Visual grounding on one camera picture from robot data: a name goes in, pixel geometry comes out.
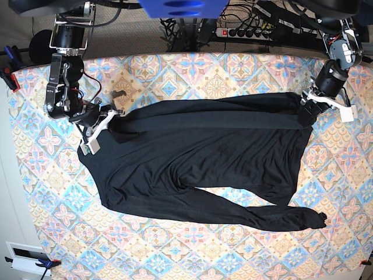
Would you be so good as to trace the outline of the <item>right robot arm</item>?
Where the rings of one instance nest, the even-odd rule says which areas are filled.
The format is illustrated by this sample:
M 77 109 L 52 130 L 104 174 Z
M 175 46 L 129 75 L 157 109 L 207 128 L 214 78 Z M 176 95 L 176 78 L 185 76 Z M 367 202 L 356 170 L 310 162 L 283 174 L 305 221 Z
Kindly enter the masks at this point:
M 95 28 L 106 24 L 95 23 L 96 6 L 116 9 L 109 20 L 113 23 L 124 9 L 139 8 L 137 3 L 124 1 L 9 1 L 11 10 L 22 16 L 55 15 L 49 47 L 55 52 L 50 63 L 50 76 L 46 87 L 44 108 L 50 118 L 67 118 L 77 126 L 82 135 L 80 148 L 84 155 L 100 150 L 98 136 L 119 113 L 110 106 L 101 106 L 101 99 L 94 95 L 83 98 L 79 79 L 85 74 L 83 52 Z

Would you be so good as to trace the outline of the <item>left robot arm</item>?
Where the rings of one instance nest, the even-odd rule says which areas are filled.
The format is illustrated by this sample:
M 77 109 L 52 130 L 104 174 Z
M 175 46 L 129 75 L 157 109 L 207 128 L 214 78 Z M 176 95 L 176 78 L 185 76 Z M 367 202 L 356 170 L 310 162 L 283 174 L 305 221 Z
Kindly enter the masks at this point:
M 353 16 L 358 14 L 361 1 L 289 1 L 292 9 L 314 29 L 321 38 L 329 60 L 308 90 L 303 91 L 298 120 L 303 127 L 312 125 L 317 116 L 328 109 L 337 109 L 342 122 L 358 117 L 357 108 L 350 103 L 344 89 L 350 68 L 361 63 L 363 47 Z

